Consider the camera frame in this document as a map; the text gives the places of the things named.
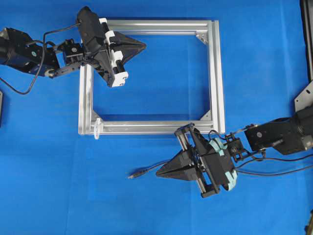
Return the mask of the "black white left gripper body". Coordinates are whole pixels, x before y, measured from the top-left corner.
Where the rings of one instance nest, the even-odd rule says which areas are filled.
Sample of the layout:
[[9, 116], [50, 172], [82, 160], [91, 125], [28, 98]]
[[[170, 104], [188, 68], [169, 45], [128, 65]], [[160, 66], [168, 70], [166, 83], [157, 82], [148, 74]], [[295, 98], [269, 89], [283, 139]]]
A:
[[86, 62], [93, 66], [109, 87], [124, 86], [128, 78], [122, 60], [123, 52], [115, 50], [116, 34], [89, 7], [83, 7], [76, 22], [85, 49]]

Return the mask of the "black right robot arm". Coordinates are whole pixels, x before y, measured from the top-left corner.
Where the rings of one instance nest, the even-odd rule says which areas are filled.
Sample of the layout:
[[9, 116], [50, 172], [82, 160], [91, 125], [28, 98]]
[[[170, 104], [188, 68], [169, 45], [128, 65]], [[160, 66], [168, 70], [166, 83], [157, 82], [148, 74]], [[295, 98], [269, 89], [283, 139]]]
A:
[[234, 133], [207, 140], [193, 123], [176, 130], [182, 147], [157, 172], [157, 177], [197, 181], [203, 198], [218, 194], [220, 187], [232, 190], [237, 182], [235, 162], [254, 154], [265, 156], [267, 148], [282, 155], [308, 150], [313, 146], [313, 109], [307, 107], [292, 117], [278, 118], [243, 129], [252, 152], [248, 152]]

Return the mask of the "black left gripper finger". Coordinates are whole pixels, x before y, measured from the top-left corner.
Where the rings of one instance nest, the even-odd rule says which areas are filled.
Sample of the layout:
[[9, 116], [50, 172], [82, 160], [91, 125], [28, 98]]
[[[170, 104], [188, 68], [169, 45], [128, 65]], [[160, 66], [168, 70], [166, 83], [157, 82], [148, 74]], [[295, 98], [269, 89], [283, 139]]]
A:
[[124, 49], [136, 49], [136, 50], [144, 50], [146, 48], [146, 44], [143, 42], [130, 38], [117, 31], [115, 31], [114, 33], [115, 36], [117, 37], [116, 46], [121, 46]]
[[122, 46], [121, 51], [123, 54], [122, 64], [124, 65], [136, 55], [140, 54], [146, 46]]

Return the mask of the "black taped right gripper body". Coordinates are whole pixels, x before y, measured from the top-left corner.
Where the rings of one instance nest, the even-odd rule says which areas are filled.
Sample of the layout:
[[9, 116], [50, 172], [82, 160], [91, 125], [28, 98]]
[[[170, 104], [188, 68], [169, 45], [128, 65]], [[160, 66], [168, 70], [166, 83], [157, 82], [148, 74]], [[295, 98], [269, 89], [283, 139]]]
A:
[[236, 186], [237, 171], [227, 147], [218, 138], [207, 140], [192, 123], [177, 129], [175, 135], [183, 151], [193, 152], [193, 165], [199, 176], [195, 181], [202, 198], [220, 193], [220, 186], [227, 191]]

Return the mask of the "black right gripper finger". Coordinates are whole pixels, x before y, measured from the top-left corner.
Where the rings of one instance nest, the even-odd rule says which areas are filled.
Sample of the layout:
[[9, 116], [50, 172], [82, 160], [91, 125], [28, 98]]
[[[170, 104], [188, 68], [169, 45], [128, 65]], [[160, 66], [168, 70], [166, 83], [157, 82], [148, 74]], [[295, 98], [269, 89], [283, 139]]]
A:
[[185, 170], [175, 170], [170, 172], [160, 172], [156, 173], [157, 177], [177, 179], [185, 181], [195, 181], [199, 178], [198, 173], [195, 168], [185, 169]]
[[196, 169], [193, 165], [193, 152], [192, 150], [181, 150], [173, 159], [162, 166], [158, 173], [172, 173], [172, 172], [188, 172], [195, 173]]

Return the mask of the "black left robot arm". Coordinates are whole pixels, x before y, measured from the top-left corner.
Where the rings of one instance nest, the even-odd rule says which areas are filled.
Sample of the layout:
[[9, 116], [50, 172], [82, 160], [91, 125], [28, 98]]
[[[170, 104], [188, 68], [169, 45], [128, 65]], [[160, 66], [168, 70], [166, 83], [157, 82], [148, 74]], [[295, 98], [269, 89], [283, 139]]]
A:
[[54, 44], [46, 39], [33, 40], [28, 34], [4, 28], [0, 32], [0, 63], [35, 77], [54, 78], [92, 66], [108, 87], [123, 86], [128, 78], [124, 65], [141, 53], [146, 45], [120, 32], [110, 30], [107, 21], [83, 7], [75, 24], [82, 41], [67, 39]]

